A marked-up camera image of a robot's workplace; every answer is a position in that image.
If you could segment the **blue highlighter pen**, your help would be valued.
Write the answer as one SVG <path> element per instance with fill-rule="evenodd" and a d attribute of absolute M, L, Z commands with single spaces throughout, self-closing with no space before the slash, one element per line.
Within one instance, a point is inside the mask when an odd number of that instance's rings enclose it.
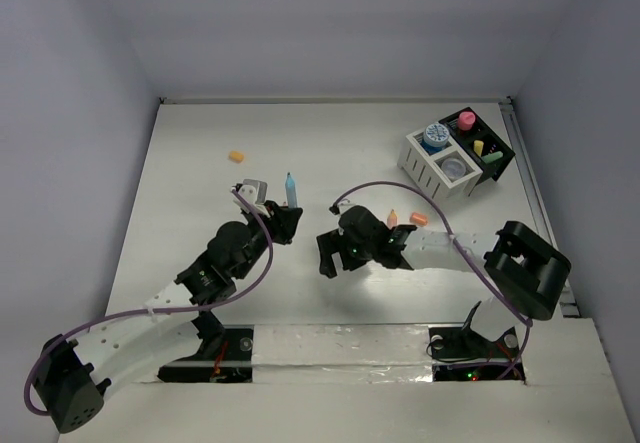
<path fill-rule="evenodd" d="M 296 183 L 290 172 L 287 173 L 285 178 L 285 194 L 286 203 L 289 208 L 298 207 L 297 189 Z"/>

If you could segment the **orange pencil shaped pen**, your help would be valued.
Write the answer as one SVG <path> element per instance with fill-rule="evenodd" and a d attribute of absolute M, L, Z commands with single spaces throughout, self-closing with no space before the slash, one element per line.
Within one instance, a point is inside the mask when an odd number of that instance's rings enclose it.
<path fill-rule="evenodd" d="M 387 217 L 387 226 L 394 228 L 398 225 L 398 216 L 394 210 L 391 210 Z"/>

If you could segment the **dark orange eraser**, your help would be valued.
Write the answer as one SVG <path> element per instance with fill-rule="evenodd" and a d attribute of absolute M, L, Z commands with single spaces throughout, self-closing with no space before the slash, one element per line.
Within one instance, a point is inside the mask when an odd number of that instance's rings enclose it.
<path fill-rule="evenodd" d="M 425 214 L 419 212 L 413 212 L 409 217 L 409 221 L 411 224 L 420 227 L 426 226 L 429 222 L 428 217 Z"/>

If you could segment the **clear round jar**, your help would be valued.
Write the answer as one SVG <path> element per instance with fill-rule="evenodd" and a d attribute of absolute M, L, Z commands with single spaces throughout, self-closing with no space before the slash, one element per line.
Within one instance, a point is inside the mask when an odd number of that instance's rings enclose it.
<path fill-rule="evenodd" d="M 467 167 L 463 160 L 456 157 L 449 157 L 441 162 L 441 170 L 451 181 L 456 181 L 464 177 Z"/>

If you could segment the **yellow highlighter pen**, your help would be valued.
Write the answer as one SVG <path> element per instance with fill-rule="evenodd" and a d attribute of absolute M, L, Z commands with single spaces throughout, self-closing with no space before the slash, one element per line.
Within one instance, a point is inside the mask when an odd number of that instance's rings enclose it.
<path fill-rule="evenodd" d="M 477 156 L 482 157 L 484 151 L 484 142 L 482 140 L 475 140 L 473 142 L 473 150 Z"/>

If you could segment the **pink capped tube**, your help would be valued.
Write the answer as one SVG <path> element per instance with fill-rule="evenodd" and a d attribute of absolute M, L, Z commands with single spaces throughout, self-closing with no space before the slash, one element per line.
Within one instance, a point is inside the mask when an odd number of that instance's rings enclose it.
<path fill-rule="evenodd" d="M 457 131 L 461 134 L 469 132 L 476 123 L 476 114 L 473 111 L 462 111 L 457 118 Z"/>

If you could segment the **green highlighter pen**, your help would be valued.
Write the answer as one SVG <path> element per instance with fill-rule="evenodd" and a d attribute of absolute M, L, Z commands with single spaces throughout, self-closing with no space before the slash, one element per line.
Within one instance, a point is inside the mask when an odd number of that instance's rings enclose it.
<path fill-rule="evenodd" d="M 502 158 L 503 158 L 503 153 L 501 151 L 496 151 L 483 156 L 482 160 L 485 164 L 491 164 L 495 161 L 499 161 Z"/>

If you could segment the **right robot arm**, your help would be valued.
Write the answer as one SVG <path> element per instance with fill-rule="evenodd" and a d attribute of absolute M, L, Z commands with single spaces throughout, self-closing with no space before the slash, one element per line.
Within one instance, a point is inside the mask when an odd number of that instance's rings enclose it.
<path fill-rule="evenodd" d="M 508 221 L 494 235 L 431 231 L 413 224 L 393 228 L 363 206 L 339 216 L 338 227 L 316 237 L 319 272 L 335 278 L 334 257 L 345 271 L 369 262 L 391 270 L 445 269 L 478 276 L 491 297 L 475 304 L 460 330 L 462 347 L 482 355 L 507 330 L 549 321 L 568 279 L 566 256 L 525 224 Z"/>

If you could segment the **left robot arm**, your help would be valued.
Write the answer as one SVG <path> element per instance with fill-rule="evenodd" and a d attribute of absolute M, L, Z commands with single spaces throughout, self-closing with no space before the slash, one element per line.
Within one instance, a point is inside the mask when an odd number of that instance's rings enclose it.
<path fill-rule="evenodd" d="M 237 197 L 244 219 L 219 227 L 206 249 L 141 308 L 105 315 L 43 346 L 23 388 L 26 408 L 61 434 L 94 418 L 117 392 L 161 366 L 192 354 L 215 355 L 225 329 L 215 308 L 240 298 L 237 281 L 275 245 L 292 242 L 300 208 Z"/>

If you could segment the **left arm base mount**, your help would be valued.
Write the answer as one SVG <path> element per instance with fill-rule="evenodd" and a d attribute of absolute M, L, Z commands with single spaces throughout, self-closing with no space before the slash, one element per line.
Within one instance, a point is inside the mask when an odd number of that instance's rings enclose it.
<path fill-rule="evenodd" d="M 193 320 L 197 351 L 162 366 L 157 378 L 164 383 L 251 383 L 254 327 L 225 328 L 211 312 Z"/>

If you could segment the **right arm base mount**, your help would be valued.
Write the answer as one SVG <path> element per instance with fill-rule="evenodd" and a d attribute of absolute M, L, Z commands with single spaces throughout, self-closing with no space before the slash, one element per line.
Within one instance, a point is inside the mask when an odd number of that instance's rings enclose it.
<path fill-rule="evenodd" d="M 490 341 L 471 329 L 478 302 L 465 321 L 458 326 L 436 326 L 429 329 L 425 353 L 432 360 L 435 382 L 478 382 L 505 380 L 524 381 L 524 369 L 517 362 L 509 373 L 500 375 L 516 360 L 520 351 L 514 327 L 497 340 Z"/>

